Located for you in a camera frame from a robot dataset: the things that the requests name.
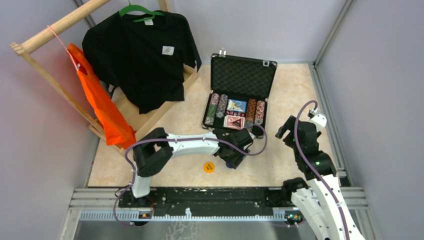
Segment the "red black triangle marker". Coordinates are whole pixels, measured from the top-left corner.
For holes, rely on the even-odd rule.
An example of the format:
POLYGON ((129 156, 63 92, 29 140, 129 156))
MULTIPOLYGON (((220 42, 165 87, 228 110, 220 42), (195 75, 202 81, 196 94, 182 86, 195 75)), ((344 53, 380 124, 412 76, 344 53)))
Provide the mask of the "red black triangle marker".
POLYGON ((229 121, 229 127, 233 129, 241 130, 244 128, 245 120, 243 118, 234 118, 229 121))

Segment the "blue playing card box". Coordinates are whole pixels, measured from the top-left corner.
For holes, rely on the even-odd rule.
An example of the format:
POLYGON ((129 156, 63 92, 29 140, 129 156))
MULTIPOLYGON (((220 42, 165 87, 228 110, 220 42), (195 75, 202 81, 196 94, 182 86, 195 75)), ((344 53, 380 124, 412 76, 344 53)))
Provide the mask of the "blue playing card box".
POLYGON ((238 113, 245 113, 247 110, 248 103, 243 100, 238 99, 229 99, 227 110, 232 112, 238 112, 238 113))

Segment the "clear round button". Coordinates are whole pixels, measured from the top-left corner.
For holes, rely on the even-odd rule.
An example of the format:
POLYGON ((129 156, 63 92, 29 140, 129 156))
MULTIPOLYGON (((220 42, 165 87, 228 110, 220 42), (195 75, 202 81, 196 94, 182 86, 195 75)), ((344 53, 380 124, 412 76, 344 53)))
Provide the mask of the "clear round button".
POLYGON ((234 112, 244 113, 246 111, 246 103, 244 101, 238 101, 238 100, 232 101, 231 109, 234 112))

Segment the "orange round dealer button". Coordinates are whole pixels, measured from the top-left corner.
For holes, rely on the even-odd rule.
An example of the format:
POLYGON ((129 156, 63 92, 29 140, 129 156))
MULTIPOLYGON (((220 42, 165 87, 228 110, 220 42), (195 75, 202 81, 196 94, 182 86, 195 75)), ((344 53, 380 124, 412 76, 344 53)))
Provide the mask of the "orange round dealer button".
POLYGON ((203 170, 206 173, 213 173, 215 171, 215 164, 213 162, 206 162, 203 165, 203 170))

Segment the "black aluminium poker case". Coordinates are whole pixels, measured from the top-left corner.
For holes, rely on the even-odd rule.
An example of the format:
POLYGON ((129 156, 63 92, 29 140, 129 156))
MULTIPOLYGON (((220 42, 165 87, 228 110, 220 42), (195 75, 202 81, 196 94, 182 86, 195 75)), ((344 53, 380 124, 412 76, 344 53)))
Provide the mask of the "black aluminium poker case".
POLYGON ((208 103, 202 120, 204 129, 222 129, 227 133, 237 131, 235 129, 225 128, 225 116, 245 117, 246 112, 234 112, 225 109, 224 117, 217 118, 215 116, 213 124, 204 124, 206 119, 209 102, 212 94, 225 94, 229 99, 241 100, 248 102, 249 99, 265 101, 264 119, 262 124, 253 122, 252 130, 249 131, 256 138, 263 138, 267 118, 268 98, 270 96, 272 84, 278 64, 271 60, 254 59, 232 55, 222 55, 214 53, 211 55, 211 75, 210 75, 210 91, 208 103))

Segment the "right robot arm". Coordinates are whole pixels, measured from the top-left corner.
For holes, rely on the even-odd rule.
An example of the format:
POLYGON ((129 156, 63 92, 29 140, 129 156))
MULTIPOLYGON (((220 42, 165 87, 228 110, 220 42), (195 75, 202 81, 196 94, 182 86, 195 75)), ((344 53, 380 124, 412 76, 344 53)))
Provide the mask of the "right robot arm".
POLYGON ((293 150, 304 178, 283 182, 283 199, 302 213, 318 240, 363 240, 342 195, 330 156, 319 149, 318 137, 326 122, 318 114, 308 121, 291 115, 276 133, 293 150))

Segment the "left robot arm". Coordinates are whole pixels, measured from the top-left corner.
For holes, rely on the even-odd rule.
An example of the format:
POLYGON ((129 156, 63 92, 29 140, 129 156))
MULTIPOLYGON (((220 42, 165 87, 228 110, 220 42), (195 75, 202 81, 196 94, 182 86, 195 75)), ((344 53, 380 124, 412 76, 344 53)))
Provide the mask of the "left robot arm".
POLYGON ((236 169, 253 144, 255 135, 243 128, 233 132, 214 129, 197 135, 178 135, 165 132, 162 127, 155 128, 142 140, 131 145, 125 152, 133 170, 130 191, 136 200, 150 193, 152 177, 158 174, 169 160, 189 155, 208 155, 219 157, 236 169))

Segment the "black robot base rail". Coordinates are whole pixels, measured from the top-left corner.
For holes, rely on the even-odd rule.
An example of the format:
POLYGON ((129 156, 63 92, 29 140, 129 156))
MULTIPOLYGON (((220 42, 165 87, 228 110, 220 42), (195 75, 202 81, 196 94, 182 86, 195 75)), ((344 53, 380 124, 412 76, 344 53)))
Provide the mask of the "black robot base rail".
POLYGON ((261 217, 295 208, 280 187, 155 187, 140 198, 127 190, 118 206, 153 209, 155 217, 183 216, 186 209, 194 217, 261 217))

